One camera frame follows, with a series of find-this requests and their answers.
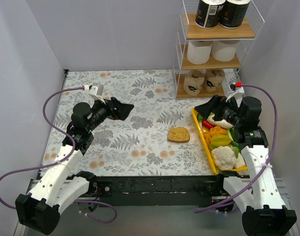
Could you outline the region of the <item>brown roll cartoon print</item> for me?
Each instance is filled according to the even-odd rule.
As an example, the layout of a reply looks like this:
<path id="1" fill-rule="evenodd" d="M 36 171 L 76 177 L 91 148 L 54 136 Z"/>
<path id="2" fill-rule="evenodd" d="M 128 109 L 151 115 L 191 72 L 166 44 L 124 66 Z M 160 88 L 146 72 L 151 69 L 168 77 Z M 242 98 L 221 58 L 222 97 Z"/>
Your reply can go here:
<path id="1" fill-rule="evenodd" d="M 197 96 L 205 80 L 205 75 L 199 70 L 189 71 L 184 78 L 183 89 L 190 96 Z"/>

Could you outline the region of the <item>orange bell pepper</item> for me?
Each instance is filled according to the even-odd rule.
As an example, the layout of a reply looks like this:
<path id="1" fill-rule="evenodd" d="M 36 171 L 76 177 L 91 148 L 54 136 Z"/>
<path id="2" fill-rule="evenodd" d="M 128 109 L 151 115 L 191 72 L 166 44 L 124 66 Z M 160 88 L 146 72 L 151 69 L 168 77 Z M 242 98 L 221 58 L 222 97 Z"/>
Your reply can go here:
<path id="1" fill-rule="evenodd" d="M 209 134 L 210 134 L 211 137 L 213 137 L 215 135 L 227 135 L 228 133 L 227 133 L 226 129 L 223 129 L 220 126 L 215 126 L 214 128 L 210 129 Z"/>

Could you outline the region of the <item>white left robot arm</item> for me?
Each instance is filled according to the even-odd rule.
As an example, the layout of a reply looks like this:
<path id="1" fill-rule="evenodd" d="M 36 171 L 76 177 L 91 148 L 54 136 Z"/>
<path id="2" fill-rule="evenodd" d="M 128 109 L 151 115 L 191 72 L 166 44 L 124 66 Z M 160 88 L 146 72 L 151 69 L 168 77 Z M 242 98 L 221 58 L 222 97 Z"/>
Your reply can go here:
<path id="1" fill-rule="evenodd" d="M 97 184 L 95 175 L 80 172 L 64 185 L 74 166 L 83 158 L 94 137 L 92 131 L 104 120 L 125 120 L 134 105 L 121 103 L 115 97 L 96 100 L 93 106 L 81 102 L 73 107 L 71 122 L 53 166 L 25 195 L 20 194 L 15 207 L 19 222 L 45 235 L 51 234 L 59 223 L 64 210 L 78 197 L 93 196 Z"/>

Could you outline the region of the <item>slice of brown bread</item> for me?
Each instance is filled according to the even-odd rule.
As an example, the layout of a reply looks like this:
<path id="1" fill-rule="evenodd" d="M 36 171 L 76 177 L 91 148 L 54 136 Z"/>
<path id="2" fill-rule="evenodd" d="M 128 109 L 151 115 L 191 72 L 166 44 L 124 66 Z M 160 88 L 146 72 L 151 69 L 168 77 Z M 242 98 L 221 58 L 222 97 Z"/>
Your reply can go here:
<path id="1" fill-rule="evenodd" d="M 168 132 L 168 141 L 174 143 L 187 143 L 190 141 L 189 131 L 184 127 L 171 127 Z"/>

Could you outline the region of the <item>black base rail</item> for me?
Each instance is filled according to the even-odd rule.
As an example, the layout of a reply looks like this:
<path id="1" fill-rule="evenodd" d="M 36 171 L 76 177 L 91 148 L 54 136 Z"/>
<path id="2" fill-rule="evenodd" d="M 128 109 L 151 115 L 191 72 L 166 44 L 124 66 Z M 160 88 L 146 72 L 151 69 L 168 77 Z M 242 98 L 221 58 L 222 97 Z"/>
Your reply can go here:
<path id="1" fill-rule="evenodd" d="M 35 190 L 15 201 L 23 219 L 45 219 L 60 215 L 75 202 L 110 208 L 122 206 L 199 206 L 200 210 L 236 203 L 241 212 L 253 205 L 253 196 L 235 172 L 215 176 L 97 177 L 81 171 L 72 181 L 44 177 Z"/>

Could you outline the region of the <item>white paper roll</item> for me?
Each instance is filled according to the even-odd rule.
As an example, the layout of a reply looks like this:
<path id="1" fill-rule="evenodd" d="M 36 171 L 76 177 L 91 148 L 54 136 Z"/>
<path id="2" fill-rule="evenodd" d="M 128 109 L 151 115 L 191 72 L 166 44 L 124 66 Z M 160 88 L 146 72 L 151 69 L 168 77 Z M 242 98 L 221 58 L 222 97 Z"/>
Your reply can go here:
<path id="1" fill-rule="evenodd" d="M 218 61 L 231 61 L 238 49 L 239 40 L 218 40 L 213 42 L 211 55 Z"/>
<path id="2" fill-rule="evenodd" d="M 192 64 L 206 63 L 210 58 L 212 46 L 212 41 L 189 41 L 187 59 Z"/>

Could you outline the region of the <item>yellow plastic tray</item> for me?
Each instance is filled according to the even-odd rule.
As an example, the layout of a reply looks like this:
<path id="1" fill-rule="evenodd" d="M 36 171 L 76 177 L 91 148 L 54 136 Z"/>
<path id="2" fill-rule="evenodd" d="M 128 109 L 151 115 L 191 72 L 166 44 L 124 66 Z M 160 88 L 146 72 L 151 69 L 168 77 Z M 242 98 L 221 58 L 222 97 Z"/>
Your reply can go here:
<path id="1" fill-rule="evenodd" d="M 197 119 L 198 113 L 197 113 L 197 111 L 196 111 L 194 108 L 191 109 L 191 113 L 192 113 L 193 122 L 194 122 L 194 124 L 195 124 L 195 126 L 196 126 L 196 129 L 197 129 L 197 132 L 198 132 L 198 134 L 199 134 L 199 137 L 200 137 L 202 146 L 203 146 L 203 148 L 204 148 L 204 150 L 205 150 L 206 157 L 207 157 L 207 160 L 208 160 L 208 162 L 209 162 L 209 166 L 210 166 L 210 168 L 211 168 L 211 170 L 212 170 L 212 173 L 213 173 L 214 175 L 217 175 L 221 169 L 219 169 L 219 168 L 214 164 L 214 161 L 213 161 L 211 152 L 210 152 L 210 150 L 209 150 L 209 145 L 208 145 L 208 143 L 206 142 L 205 137 L 204 137 L 204 131 L 203 131 L 203 129 L 200 127 L 200 122 L 199 122 L 198 119 Z"/>

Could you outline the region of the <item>red chili pepper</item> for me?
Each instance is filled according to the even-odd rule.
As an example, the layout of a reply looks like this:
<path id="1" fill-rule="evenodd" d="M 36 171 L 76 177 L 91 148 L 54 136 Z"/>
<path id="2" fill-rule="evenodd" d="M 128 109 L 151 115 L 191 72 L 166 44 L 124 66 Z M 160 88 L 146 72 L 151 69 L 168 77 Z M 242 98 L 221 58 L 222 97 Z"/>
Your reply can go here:
<path id="1" fill-rule="evenodd" d="M 203 120 L 202 121 L 202 126 L 203 127 L 205 127 L 205 128 L 207 128 L 207 129 L 212 129 L 212 128 L 214 128 L 214 125 L 212 125 L 211 123 L 209 123 L 207 120 Z"/>

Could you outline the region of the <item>white cauliflower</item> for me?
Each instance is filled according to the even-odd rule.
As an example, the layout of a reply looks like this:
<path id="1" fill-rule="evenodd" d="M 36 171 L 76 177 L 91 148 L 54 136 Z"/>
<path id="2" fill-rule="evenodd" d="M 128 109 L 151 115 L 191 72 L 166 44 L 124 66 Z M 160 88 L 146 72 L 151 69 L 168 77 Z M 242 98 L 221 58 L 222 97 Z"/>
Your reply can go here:
<path id="1" fill-rule="evenodd" d="M 246 167 L 239 149 L 234 146 L 217 147 L 211 151 L 214 164 L 224 171 Z"/>

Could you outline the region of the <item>brown roll barcode label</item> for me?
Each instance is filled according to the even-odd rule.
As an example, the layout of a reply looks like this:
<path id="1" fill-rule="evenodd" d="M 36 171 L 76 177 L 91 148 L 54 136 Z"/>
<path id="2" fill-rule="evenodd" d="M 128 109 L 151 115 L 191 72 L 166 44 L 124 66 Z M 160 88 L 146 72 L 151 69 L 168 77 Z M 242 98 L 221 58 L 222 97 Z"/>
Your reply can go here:
<path id="1" fill-rule="evenodd" d="M 224 79 L 225 73 L 223 69 L 207 69 L 203 88 L 207 92 L 216 92 L 221 87 Z"/>

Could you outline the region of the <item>green leafy vegetable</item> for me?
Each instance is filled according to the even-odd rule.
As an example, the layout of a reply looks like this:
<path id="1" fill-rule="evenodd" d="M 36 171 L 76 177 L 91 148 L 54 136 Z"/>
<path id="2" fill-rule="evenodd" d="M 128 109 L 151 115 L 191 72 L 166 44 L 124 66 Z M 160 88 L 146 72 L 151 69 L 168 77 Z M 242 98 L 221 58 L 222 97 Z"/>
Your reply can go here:
<path id="1" fill-rule="evenodd" d="M 202 123 L 204 120 L 205 120 L 205 119 L 204 119 L 200 114 L 197 115 L 197 121 L 198 121 L 199 123 Z"/>

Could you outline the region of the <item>yellow green starfruit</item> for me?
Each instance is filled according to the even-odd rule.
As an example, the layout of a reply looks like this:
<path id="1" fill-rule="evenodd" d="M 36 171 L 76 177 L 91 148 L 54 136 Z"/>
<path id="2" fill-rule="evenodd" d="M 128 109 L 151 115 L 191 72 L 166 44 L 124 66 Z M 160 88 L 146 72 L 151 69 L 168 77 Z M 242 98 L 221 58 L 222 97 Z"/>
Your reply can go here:
<path id="1" fill-rule="evenodd" d="M 210 143 L 216 147 L 228 146 L 231 142 L 232 139 L 229 136 L 220 134 L 214 135 L 210 140 Z"/>

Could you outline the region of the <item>black roll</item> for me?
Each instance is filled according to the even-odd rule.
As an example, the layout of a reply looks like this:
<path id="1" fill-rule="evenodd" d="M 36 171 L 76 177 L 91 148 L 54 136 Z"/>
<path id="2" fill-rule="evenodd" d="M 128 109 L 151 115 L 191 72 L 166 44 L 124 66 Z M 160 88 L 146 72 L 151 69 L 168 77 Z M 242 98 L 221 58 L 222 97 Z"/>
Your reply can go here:
<path id="1" fill-rule="evenodd" d="M 218 24 L 227 29 L 237 29 L 242 25 L 250 0 L 227 0 L 220 12 Z"/>
<path id="2" fill-rule="evenodd" d="M 212 29 L 218 25 L 218 18 L 225 0 L 200 0 L 195 24 L 203 29 Z"/>

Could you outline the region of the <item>white radish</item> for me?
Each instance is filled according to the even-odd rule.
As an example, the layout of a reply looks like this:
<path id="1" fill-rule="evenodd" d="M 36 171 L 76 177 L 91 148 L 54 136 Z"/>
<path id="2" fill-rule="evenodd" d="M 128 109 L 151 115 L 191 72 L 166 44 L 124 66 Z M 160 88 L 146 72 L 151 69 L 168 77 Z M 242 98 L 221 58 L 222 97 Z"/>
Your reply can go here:
<path id="1" fill-rule="evenodd" d="M 219 121 L 215 121 L 214 118 L 215 114 L 211 114 L 209 115 L 209 117 L 207 118 L 207 121 L 212 124 L 213 126 L 220 126 L 223 129 L 231 129 L 233 126 L 227 122 L 226 120 L 222 119 Z"/>

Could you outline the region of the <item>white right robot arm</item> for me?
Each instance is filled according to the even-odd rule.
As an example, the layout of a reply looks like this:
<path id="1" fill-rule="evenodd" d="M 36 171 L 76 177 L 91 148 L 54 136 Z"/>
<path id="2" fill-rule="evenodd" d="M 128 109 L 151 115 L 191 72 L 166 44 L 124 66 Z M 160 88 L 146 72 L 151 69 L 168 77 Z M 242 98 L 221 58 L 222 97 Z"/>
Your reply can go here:
<path id="1" fill-rule="evenodd" d="M 270 165 L 270 150 L 263 129 L 258 125 L 261 101 L 244 97 L 241 104 L 235 98 L 215 95 L 195 111 L 207 118 L 214 113 L 216 120 L 225 120 L 235 129 L 233 139 L 241 148 L 248 167 L 247 186 L 239 175 L 224 177 L 215 183 L 220 195 L 230 194 L 242 213 L 242 225 L 248 236 L 284 236 L 297 221 L 294 210 L 287 209 L 277 189 Z"/>

